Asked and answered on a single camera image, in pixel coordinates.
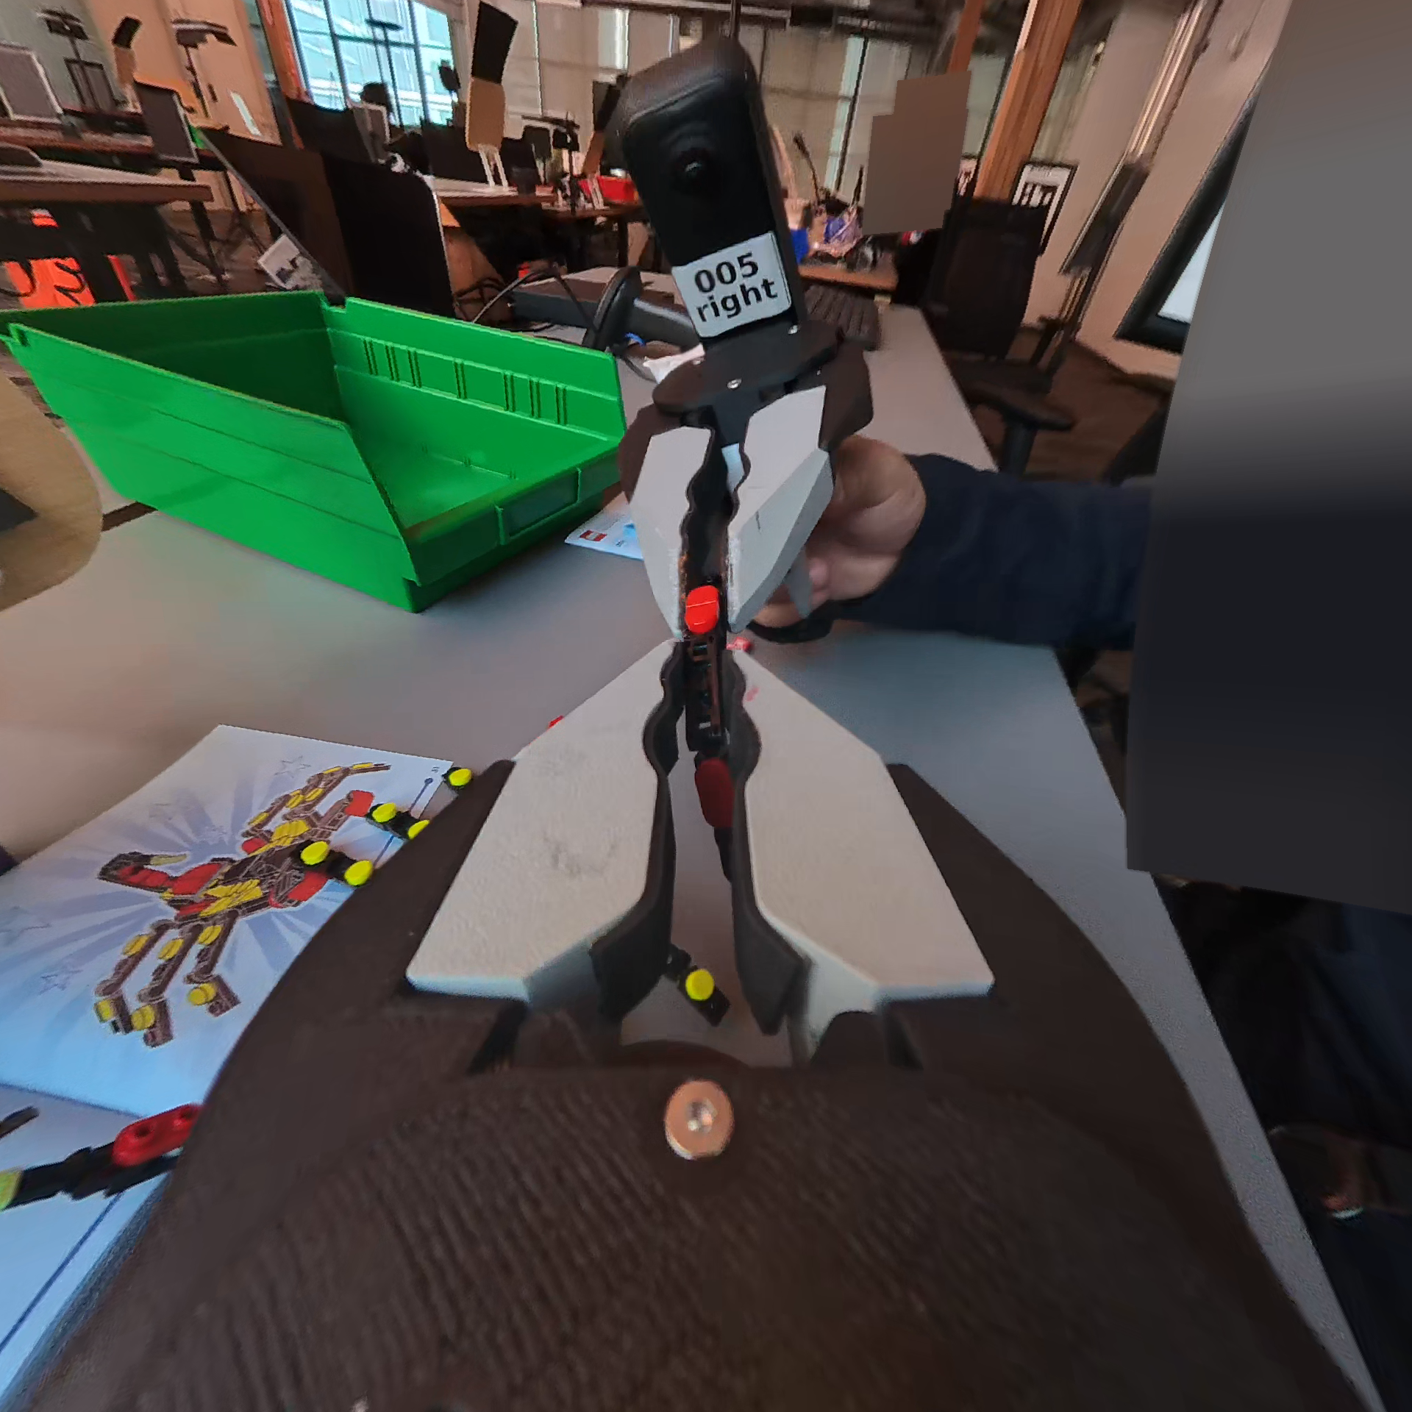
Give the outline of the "black lego leg red tip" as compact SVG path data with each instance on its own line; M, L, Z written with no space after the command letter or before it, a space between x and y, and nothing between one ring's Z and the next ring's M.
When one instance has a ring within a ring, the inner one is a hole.
M734 787L729 775L729 733L721 683L726 644L719 588L712 583L690 588L682 600L684 740L694 760L699 812L712 830L721 867L729 874ZM675 945L667 950L664 975L712 1027L727 1015L729 999L717 987L714 975L697 965L685 950Z

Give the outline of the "spider picture instruction booklet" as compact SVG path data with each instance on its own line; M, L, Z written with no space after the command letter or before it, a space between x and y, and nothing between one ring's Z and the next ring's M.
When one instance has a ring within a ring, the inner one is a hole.
M37 1116L1 1140L1 1167L57 1162L97 1148L132 1116L3 1084L1 1116ZM20 1409L28 1389L82 1315L107 1268L126 1256L164 1177L124 1194L80 1200L60 1194L1 1215L1 1407Z

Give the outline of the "wooden background desk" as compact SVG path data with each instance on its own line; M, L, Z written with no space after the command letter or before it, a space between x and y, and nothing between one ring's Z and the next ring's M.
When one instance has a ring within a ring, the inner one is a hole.
M1 261L70 259L94 301L127 303L112 257L127 257L146 299L188 298L161 217L166 205L211 202L201 182L38 160L1 170Z

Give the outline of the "red black lego scorpion model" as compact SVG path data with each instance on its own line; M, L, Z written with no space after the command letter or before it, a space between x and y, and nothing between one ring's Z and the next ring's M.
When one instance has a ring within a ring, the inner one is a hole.
M149 1049L173 1039L168 990L181 980L186 999L211 1017L232 1012L238 997L221 977L223 953L238 923L307 904L329 884L361 888L376 871L371 859L336 849L334 836L356 820L400 842L430 824L393 802L351 788L317 804L349 778L386 765L319 770L253 815L240 832L240 856L218 856L183 872L176 854L122 852L99 879L154 894L168 915L129 940L111 973L94 990L97 1020L117 1036L139 1034ZM100 1146L82 1146L57 1162L1 1173L1 1209L65 1195L117 1195L171 1170L200 1115L181 1104L127 1123Z

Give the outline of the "white paper leaflet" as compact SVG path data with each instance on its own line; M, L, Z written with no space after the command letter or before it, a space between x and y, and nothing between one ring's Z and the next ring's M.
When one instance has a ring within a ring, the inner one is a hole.
M564 540L571 548L585 548L596 553L642 562L642 548L637 528L630 518L625 501L615 501L598 511L590 521L578 526Z

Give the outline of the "person's right hand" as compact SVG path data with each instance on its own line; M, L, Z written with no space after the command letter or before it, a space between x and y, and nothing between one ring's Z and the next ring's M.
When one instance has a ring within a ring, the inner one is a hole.
M894 572L922 519L924 488L889 444L850 435L832 454L833 494L805 541L808 609L872 595Z

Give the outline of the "plywood sign stand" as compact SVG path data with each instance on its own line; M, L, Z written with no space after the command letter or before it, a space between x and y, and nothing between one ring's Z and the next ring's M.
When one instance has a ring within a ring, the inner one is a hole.
M1 609L82 570L100 538L100 501L79 449L1 377Z

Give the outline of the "black barcode scanner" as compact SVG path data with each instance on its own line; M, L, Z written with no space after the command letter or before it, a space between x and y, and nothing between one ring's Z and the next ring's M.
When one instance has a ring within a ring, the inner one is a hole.
M611 274L581 340L588 350L608 351L637 340L687 350L699 343L689 316L675 306L662 306L643 293L642 272L622 267Z

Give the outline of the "black office chair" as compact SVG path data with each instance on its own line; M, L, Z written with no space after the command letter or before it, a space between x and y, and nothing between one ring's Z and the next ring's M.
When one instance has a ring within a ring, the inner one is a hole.
M1072 415L1052 397L1065 358L1060 324L1043 323L1028 356L1012 358L1045 227L1040 205L956 198L921 303L964 403L1000 417L998 471L1013 476L1028 467L1038 434L1072 427Z

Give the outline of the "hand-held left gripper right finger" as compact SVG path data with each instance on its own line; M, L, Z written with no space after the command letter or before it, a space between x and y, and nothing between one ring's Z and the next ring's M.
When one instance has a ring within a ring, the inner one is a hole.
M995 983L880 756L759 661L727 652L736 975L801 1062L842 1014Z

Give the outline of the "scorpion picture instruction booklet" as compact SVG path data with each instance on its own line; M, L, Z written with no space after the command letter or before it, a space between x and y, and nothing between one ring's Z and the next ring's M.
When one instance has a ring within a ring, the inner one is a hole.
M200 1103L290 965L464 785L448 760L218 726L3 876L1 1079Z

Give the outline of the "person's right forearm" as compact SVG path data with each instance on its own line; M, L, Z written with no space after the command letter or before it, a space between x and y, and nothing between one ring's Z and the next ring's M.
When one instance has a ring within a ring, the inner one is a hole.
M1146 484L1032 483L922 454L919 526L845 622L1129 651L1153 513Z

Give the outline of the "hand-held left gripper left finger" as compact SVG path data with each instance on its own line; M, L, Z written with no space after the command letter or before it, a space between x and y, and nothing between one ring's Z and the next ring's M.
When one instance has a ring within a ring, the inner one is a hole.
M625 1017L665 967L675 881L679 646L664 642L512 763L408 963L420 992L596 1002Z

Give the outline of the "black keyboard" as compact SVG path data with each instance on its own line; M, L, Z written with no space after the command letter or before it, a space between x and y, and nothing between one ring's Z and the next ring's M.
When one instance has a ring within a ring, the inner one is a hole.
M830 284L805 282L805 314L811 323L835 330L842 341L865 351L880 345L877 301L864 293Z

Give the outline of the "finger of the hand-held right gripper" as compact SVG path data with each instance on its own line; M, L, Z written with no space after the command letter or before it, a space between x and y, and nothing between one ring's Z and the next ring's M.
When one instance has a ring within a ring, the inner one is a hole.
M810 610L806 540L833 496L830 456L820 447L825 388L786 393L746 424L746 474L726 528L727 617L743 630L778 588L798 615Z
M711 429L674 427L647 440L628 496L647 583L670 635L680 641L684 600L719 582L722 461Z

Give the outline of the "green plastic bin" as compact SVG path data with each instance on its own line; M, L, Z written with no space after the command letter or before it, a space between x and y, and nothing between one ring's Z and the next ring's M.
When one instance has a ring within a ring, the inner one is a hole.
M317 293L11 311L3 345L132 501L406 612L615 483L605 351Z

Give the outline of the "black framed picture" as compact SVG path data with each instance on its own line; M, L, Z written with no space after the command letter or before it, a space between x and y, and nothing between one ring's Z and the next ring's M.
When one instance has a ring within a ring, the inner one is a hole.
M1042 214L1042 251L1052 237L1054 225L1064 209L1075 172L1077 165L1074 163L1038 161L1035 158L1020 166L1012 193L1012 203L1015 207L1033 209Z

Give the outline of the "dark chair back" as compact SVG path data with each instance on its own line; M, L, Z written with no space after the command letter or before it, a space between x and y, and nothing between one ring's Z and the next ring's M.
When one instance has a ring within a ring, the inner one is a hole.
M341 230L344 294L455 318L443 225L433 188L411 170L321 155Z

